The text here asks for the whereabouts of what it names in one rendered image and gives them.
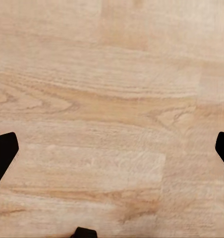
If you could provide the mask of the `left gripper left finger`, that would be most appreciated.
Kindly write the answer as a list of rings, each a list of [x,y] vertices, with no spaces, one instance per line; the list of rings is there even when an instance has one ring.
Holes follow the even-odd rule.
[[[0,180],[19,150],[15,132],[0,135]]]

